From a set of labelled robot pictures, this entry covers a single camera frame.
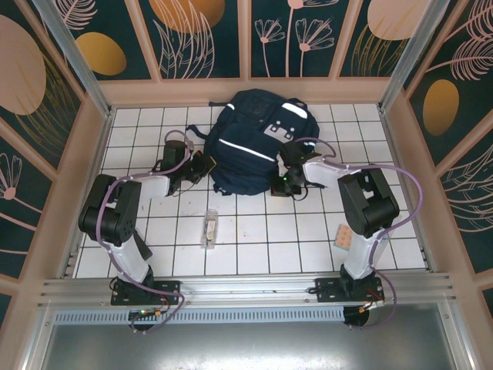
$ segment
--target floor tile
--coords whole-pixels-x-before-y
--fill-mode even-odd
[[[416,239],[391,240],[397,268],[424,268],[423,256]]]
[[[266,217],[238,216],[238,243],[267,242]]]
[[[328,241],[324,214],[297,214],[300,241]]]
[[[336,122],[338,141],[361,141],[360,127],[357,122]]]
[[[392,154],[386,141],[365,141],[370,162],[392,162]]]
[[[77,278],[106,278],[109,270],[108,252],[103,248],[83,248]]]
[[[137,126],[140,109],[118,109],[113,127]]]
[[[325,220],[327,222],[327,229],[329,230],[329,240],[335,241],[339,225],[347,225],[346,215],[344,213],[325,214]]]
[[[358,121],[380,121],[376,104],[354,104]]]
[[[352,104],[331,104],[334,122],[357,121]]]
[[[325,212],[344,212],[344,206],[338,188],[326,187],[321,192]]]
[[[106,151],[103,167],[106,168],[129,168],[132,148],[108,148]]]
[[[317,122],[333,122],[330,104],[309,104],[308,111],[315,117]]]
[[[173,276],[204,275],[206,250],[199,245],[183,245],[175,248]]]
[[[344,163],[367,162],[367,152],[362,141],[339,143]]]
[[[213,114],[211,117],[211,124],[214,126],[217,122],[217,117],[224,110],[223,106],[213,106]]]
[[[238,274],[267,274],[267,244],[238,244]]]
[[[203,217],[178,217],[176,245],[200,244]]]
[[[178,216],[205,216],[207,211],[207,192],[186,191],[179,196]]]
[[[217,220],[216,244],[236,243],[236,217],[219,216]]]
[[[409,216],[409,212],[407,212],[406,210],[402,210],[400,215],[402,217],[400,220],[405,220]],[[396,219],[392,224],[396,224],[397,222],[399,222],[399,220]],[[409,221],[406,224],[395,229],[394,233],[391,236],[392,239],[397,239],[401,237],[416,237],[412,221]]]
[[[151,217],[175,217],[178,214],[178,197],[165,197],[151,200]]]
[[[404,193],[402,192],[402,188],[400,185],[391,185],[392,194],[399,205],[400,210],[406,210],[407,204],[406,199],[404,198]]]
[[[303,272],[333,271],[330,245],[327,241],[300,243]]]
[[[216,245],[206,251],[206,275],[236,274],[236,245]]]
[[[294,214],[267,215],[267,240],[297,241],[296,219]]]
[[[194,106],[188,108],[187,125],[207,125],[210,126],[212,110],[209,106]]]
[[[135,146],[158,146],[161,127],[139,127],[137,128]]]
[[[187,108],[165,108],[163,126],[184,126]]]
[[[319,139],[325,141],[337,141],[336,128],[333,122],[319,123],[320,133]]]
[[[253,196],[238,195],[236,201],[238,214],[265,214],[265,197],[263,193]]]
[[[302,189],[301,191],[303,192],[303,195],[298,195],[297,198],[304,197],[306,190]],[[310,188],[305,199],[294,202],[294,209],[296,210],[297,214],[312,214],[316,212],[324,212],[320,189]]]
[[[147,245],[174,245],[176,218],[149,218],[147,223]]]
[[[142,108],[137,126],[161,126],[164,108]]]
[[[236,195],[224,196],[221,193],[209,192],[210,210],[216,210],[220,216],[236,214]]]
[[[146,262],[153,268],[154,276],[157,278],[170,277],[173,275],[174,247],[149,247],[153,256]]]
[[[375,264],[375,267],[378,270],[395,270],[395,260],[390,244],[385,247],[384,253],[382,253],[380,260]]]
[[[336,247],[333,241],[330,242],[330,251],[332,252],[332,265],[334,266],[334,271],[340,271],[340,266],[346,260],[348,252]]]
[[[114,127],[111,130],[108,146],[133,146],[135,137],[135,127]]]
[[[301,272],[298,243],[269,243],[270,273]]]
[[[152,169],[156,164],[157,146],[136,146],[132,151],[130,168]]]
[[[360,129],[363,140],[386,140],[384,128],[380,121],[360,122]]]

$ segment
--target decorative wallpaper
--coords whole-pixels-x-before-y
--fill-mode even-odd
[[[13,0],[0,6],[0,117],[55,168],[79,97]]]
[[[429,0],[364,0],[341,77],[388,77]]]
[[[493,108],[493,2],[471,0],[410,98],[435,164]]]
[[[21,274],[51,185],[0,138],[0,274]]]
[[[12,297],[10,295],[0,293],[0,328],[2,328],[2,323],[7,314],[8,305],[10,304],[11,299]]]
[[[347,10],[339,0],[253,0],[252,77],[327,77]]]
[[[240,77],[236,0],[139,0],[163,79]]]
[[[437,39],[438,34],[440,33],[441,29],[444,27],[444,24],[446,23],[448,17],[450,16],[450,13],[452,10],[454,10],[454,7],[457,5],[457,0],[450,0],[448,3],[447,9],[445,10],[445,13],[440,19],[437,20],[438,26],[434,29],[433,35],[431,35],[430,40],[428,41],[428,44],[424,47],[423,51],[421,52],[421,55],[419,56],[418,60],[416,61],[416,64],[414,65],[414,68],[411,70],[409,73],[409,76],[407,77],[406,81],[404,82],[404,88],[407,89],[411,81],[413,80],[414,76],[416,75],[416,72],[418,69],[421,67],[421,61],[423,58],[428,54],[430,51],[431,47],[434,44],[434,41]]]
[[[483,298],[486,301],[491,318],[493,318],[493,288],[483,290]]]
[[[441,183],[475,272],[493,268],[493,130],[441,177]]]
[[[150,79],[123,0],[53,2],[98,80]]]

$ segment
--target backpack strap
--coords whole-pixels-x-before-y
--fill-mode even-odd
[[[213,188],[214,188],[214,193],[221,193],[223,195],[223,197],[233,194],[233,193],[230,193],[229,191],[225,191],[225,190],[221,189],[220,187],[217,186],[216,183],[213,185]]]
[[[199,131],[199,129],[197,129],[197,126],[195,126],[195,125],[190,125],[190,126],[188,126],[188,127],[185,129],[185,131],[188,131],[188,130],[190,130],[190,131],[192,131],[193,133],[195,133],[199,139],[204,139],[204,140],[205,140],[205,139],[207,139],[207,135],[206,135],[206,134],[204,134],[204,133],[201,133],[201,132]]]

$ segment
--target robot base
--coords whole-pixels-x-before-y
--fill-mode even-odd
[[[143,285],[159,290],[179,293],[179,281],[154,281],[152,272],[143,282]],[[165,296],[169,305],[178,305],[178,297]],[[162,297],[159,294],[144,291],[132,283],[116,279],[112,287],[112,306],[162,306]]]

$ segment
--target backpack handle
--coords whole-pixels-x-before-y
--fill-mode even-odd
[[[293,103],[297,106],[300,106],[303,109],[308,109],[308,105],[306,103],[302,102],[301,100],[299,100],[298,98],[291,98],[291,99],[288,99],[287,101],[290,103]]]

